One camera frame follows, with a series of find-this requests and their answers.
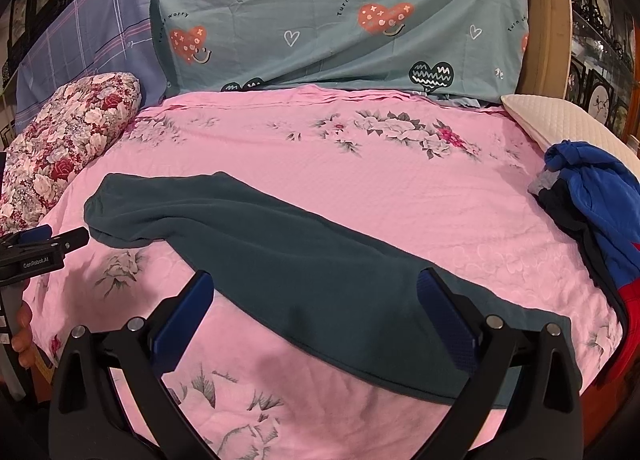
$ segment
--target silver bolt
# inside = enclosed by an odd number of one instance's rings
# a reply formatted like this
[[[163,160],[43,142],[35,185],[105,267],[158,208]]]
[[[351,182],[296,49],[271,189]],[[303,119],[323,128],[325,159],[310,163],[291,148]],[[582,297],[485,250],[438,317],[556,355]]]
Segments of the silver bolt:
[[[489,325],[489,328],[493,328],[494,330],[499,330],[504,326],[504,321],[498,315],[487,316],[486,323]]]
[[[127,323],[127,328],[132,332],[137,332],[143,326],[145,326],[145,320],[141,317],[132,317]]]
[[[549,323],[546,325],[546,331],[549,332],[552,336],[559,336],[562,333],[562,329],[556,323]]]
[[[85,330],[84,326],[78,325],[71,331],[71,337],[78,339],[84,335]]]

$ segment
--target blue gripper pad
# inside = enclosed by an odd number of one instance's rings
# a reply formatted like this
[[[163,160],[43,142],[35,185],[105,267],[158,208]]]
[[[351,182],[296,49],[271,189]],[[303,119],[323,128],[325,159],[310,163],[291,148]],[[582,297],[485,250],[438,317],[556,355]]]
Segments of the blue gripper pad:
[[[151,344],[151,366],[157,377],[173,372],[213,302],[213,279],[196,275],[187,286],[182,302],[175,307]]]
[[[43,242],[44,240],[49,240],[53,236],[51,226],[41,225],[38,227],[34,227],[33,229],[29,229],[27,231],[23,231],[20,234],[20,238],[18,238],[19,244],[34,244],[37,242]]]
[[[418,275],[418,301],[458,370],[472,376],[478,367],[478,340],[429,269]]]

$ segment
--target cream pillow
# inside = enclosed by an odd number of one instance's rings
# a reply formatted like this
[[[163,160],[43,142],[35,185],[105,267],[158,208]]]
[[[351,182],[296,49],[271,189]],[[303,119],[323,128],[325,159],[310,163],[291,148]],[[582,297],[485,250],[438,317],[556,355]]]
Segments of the cream pillow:
[[[503,95],[502,104],[542,151],[562,141],[584,141],[620,160],[640,179],[640,159],[579,106],[538,95]]]

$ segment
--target pink bed sheet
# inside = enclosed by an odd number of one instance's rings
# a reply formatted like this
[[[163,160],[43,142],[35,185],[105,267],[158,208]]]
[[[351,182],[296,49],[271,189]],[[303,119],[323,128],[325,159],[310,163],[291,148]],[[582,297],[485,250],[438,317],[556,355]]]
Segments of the pink bed sheet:
[[[43,223],[56,233],[84,225],[84,201],[107,173],[226,171],[504,299],[570,317],[584,389],[622,329],[575,243],[526,192],[542,167],[539,148],[500,112],[316,86],[194,93],[145,110]],[[104,331],[146,316],[192,272],[164,242],[117,250],[91,241],[25,292],[35,340],[57,361],[75,325]],[[114,375],[134,428],[152,438],[124,376]],[[448,410],[305,354],[218,294],[163,380],[223,460],[410,458]],[[492,412],[476,445],[492,438],[503,414]]]

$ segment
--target folded green garment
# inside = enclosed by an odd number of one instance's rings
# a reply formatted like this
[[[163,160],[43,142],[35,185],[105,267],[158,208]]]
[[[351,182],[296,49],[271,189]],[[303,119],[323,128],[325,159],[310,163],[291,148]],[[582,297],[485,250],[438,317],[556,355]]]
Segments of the folded green garment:
[[[484,315],[528,330],[555,322],[571,336],[566,317],[523,309],[225,173],[107,175],[84,205],[84,220],[91,236],[111,247],[166,240],[191,267],[209,272],[220,293],[290,343],[367,382],[424,400],[451,404],[468,378],[418,302],[416,280],[426,267]],[[518,371],[510,370],[497,408],[508,405]]]

